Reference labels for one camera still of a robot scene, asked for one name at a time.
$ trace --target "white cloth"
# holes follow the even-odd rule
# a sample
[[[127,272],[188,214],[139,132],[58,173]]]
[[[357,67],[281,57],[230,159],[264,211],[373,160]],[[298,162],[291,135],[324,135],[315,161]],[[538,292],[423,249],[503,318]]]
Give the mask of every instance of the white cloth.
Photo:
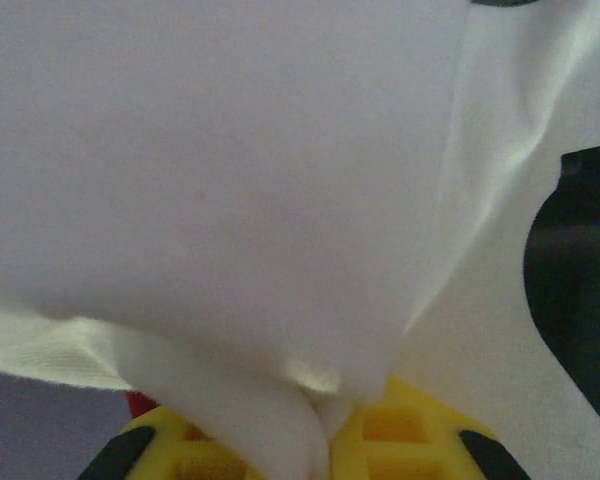
[[[598,145],[600,0],[0,2],[0,370],[301,480],[394,366],[532,477],[600,480],[521,271]]]

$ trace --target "black shape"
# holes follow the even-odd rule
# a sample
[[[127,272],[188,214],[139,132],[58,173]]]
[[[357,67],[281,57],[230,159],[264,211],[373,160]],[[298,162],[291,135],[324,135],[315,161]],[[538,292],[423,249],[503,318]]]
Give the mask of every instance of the black shape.
[[[152,427],[138,427],[112,438],[78,480],[124,480],[155,434]]]
[[[486,480],[531,480],[500,442],[472,430],[460,432],[460,439]]]
[[[538,0],[471,0],[471,3],[487,5],[489,7],[519,7]]]
[[[525,289],[538,332],[600,417],[600,147],[562,167],[528,238]]]

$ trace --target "white fabric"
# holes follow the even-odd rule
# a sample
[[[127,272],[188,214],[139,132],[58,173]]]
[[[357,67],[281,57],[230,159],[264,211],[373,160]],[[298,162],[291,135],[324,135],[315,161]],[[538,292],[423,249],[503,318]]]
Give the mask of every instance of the white fabric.
[[[0,370],[300,480],[399,358],[533,478],[600,480],[521,271],[598,145],[600,0],[0,2]]]

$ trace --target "yellow plastic object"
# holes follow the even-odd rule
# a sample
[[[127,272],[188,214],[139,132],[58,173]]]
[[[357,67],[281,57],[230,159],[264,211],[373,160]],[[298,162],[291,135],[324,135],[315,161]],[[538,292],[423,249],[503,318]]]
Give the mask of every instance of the yellow plastic object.
[[[136,418],[155,437],[126,480],[263,480],[231,452],[164,407]],[[495,439],[479,422],[391,379],[384,399],[353,412],[331,444],[331,480],[484,480],[462,430]]]

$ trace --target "gray background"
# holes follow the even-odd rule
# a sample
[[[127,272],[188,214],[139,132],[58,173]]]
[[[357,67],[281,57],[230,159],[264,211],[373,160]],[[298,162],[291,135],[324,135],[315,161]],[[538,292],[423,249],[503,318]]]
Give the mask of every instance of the gray background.
[[[122,392],[0,374],[0,480],[76,480],[129,420]]]

